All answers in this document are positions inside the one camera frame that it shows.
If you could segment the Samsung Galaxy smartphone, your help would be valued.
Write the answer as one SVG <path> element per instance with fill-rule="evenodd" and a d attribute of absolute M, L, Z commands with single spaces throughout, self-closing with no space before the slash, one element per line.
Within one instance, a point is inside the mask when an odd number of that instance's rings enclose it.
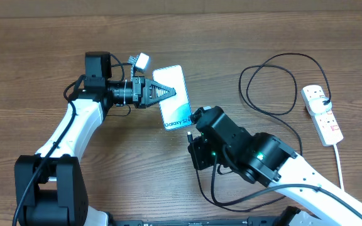
<path fill-rule="evenodd" d="M 159 68 L 153 71 L 154 81 L 174 88 L 175 95 L 159 102 L 165 130 L 175 130 L 192 124 L 190 100 L 184 74 L 180 65 Z"/>

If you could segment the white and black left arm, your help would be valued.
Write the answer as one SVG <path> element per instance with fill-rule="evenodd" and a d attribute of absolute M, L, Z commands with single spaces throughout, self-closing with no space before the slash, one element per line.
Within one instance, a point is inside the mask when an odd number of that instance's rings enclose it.
<path fill-rule="evenodd" d="M 85 54 L 85 73 L 63 91 L 67 111 L 55 132 L 16 160 L 13 225 L 115 225 L 112 214 L 89 205 L 80 169 L 86 146 L 112 106 L 144 109 L 176 91 L 143 75 L 112 80 L 113 60 L 125 66 L 108 51 Z"/>

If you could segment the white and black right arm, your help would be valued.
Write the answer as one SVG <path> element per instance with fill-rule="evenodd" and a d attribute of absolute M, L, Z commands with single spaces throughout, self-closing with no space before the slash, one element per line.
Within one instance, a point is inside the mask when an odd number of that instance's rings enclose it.
<path fill-rule="evenodd" d="M 201 133 L 189 134 L 188 151 L 196 170 L 222 165 L 264 190 L 228 202 L 226 207 L 270 191 L 301 204 L 329 225 L 362 225 L 362 203 L 318 173 L 289 145 L 274 135 L 251 135 L 218 107 L 201 107 L 190 120 Z"/>

